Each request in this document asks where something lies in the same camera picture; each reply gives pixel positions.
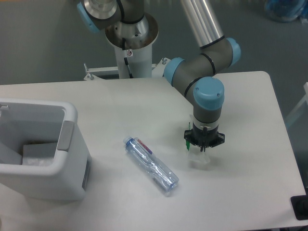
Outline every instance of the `bolt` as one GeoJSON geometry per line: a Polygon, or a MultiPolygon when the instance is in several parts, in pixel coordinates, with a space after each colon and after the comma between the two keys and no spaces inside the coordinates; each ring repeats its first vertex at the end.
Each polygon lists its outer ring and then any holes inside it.
{"type": "Polygon", "coordinates": [[[163,58],[163,65],[165,65],[167,62],[167,58],[163,58]]]}

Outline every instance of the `bottle label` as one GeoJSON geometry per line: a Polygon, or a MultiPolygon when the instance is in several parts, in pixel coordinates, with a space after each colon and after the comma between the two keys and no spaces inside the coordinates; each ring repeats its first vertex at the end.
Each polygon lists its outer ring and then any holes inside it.
{"type": "Polygon", "coordinates": [[[145,148],[145,150],[147,150],[149,154],[152,154],[152,151],[151,151],[141,140],[138,139],[137,142],[138,142],[143,148],[145,148]]]}

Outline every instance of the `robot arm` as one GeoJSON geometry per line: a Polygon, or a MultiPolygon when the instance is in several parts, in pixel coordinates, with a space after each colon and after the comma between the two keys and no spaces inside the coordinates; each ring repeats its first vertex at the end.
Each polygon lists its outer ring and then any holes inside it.
{"type": "Polygon", "coordinates": [[[119,21],[134,24],[144,17],[143,0],[82,0],[77,8],[92,32],[104,30],[119,21]]]}
{"type": "MultiPolygon", "coordinates": [[[[224,86],[212,76],[237,62],[241,50],[235,40],[224,37],[208,0],[181,0],[181,4],[200,54],[190,61],[171,60],[164,76],[193,105],[193,126],[185,131],[185,140],[205,151],[225,141],[218,132],[224,86]]],[[[156,21],[144,13],[143,0],[82,0],[78,10],[91,31],[105,28],[115,47],[120,78],[151,76],[152,43],[158,29],[156,21]],[[131,54],[134,50],[133,57],[126,55],[128,49],[131,54]]]]}
{"type": "Polygon", "coordinates": [[[171,60],[164,76],[193,105],[193,127],[184,133],[186,141],[205,151],[224,143],[218,119],[224,102],[224,86],[217,72],[240,59],[241,50],[232,38],[225,38],[208,0],[181,0],[200,54],[191,61],[171,60]]]}

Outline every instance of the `blue object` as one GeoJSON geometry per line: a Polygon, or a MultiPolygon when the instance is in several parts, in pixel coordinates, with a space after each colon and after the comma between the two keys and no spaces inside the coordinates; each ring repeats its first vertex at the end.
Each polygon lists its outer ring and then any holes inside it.
{"type": "Polygon", "coordinates": [[[232,46],[233,58],[232,58],[232,63],[230,65],[232,66],[233,64],[235,64],[237,61],[240,60],[242,51],[241,51],[240,45],[233,38],[227,38],[227,40],[232,46]]]}
{"type": "Polygon", "coordinates": [[[80,17],[84,24],[87,26],[87,28],[93,32],[93,33],[98,33],[100,30],[96,27],[96,25],[92,22],[90,17],[88,16],[86,10],[83,8],[81,2],[77,4],[77,9],[80,14],[80,17]]]}
{"type": "Polygon", "coordinates": [[[184,60],[182,58],[174,58],[170,60],[170,62],[167,64],[164,70],[164,76],[166,80],[172,85],[172,79],[173,75],[178,68],[179,64],[183,62],[184,60]]]}
{"type": "Polygon", "coordinates": [[[204,77],[197,81],[193,89],[193,97],[202,108],[215,111],[222,107],[225,88],[219,79],[204,77]]]}
{"type": "Polygon", "coordinates": [[[148,173],[164,190],[170,192],[179,182],[179,178],[145,146],[139,138],[127,137],[123,140],[128,154],[148,173]]]}
{"type": "Polygon", "coordinates": [[[307,0],[267,0],[266,13],[275,21],[290,22],[303,11],[307,0]]]}
{"type": "Polygon", "coordinates": [[[308,1],[305,5],[300,17],[303,18],[303,19],[308,19],[308,1]]]}

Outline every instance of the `green wire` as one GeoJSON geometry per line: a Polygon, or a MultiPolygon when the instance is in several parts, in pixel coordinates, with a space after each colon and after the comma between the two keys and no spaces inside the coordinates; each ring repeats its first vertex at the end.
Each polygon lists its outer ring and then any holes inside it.
{"type": "MultiPolygon", "coordinates": [[[[191,123],[189,122],[189,123],[188,123],[188,130],[190,130],[190,129],[191,129],[191,123]]],[[[187,148],[188,151],[189,151],[190,145],[191,145],[191,143],[189,143],[188,141],[186,141],[186,148],[187,148]]]]}

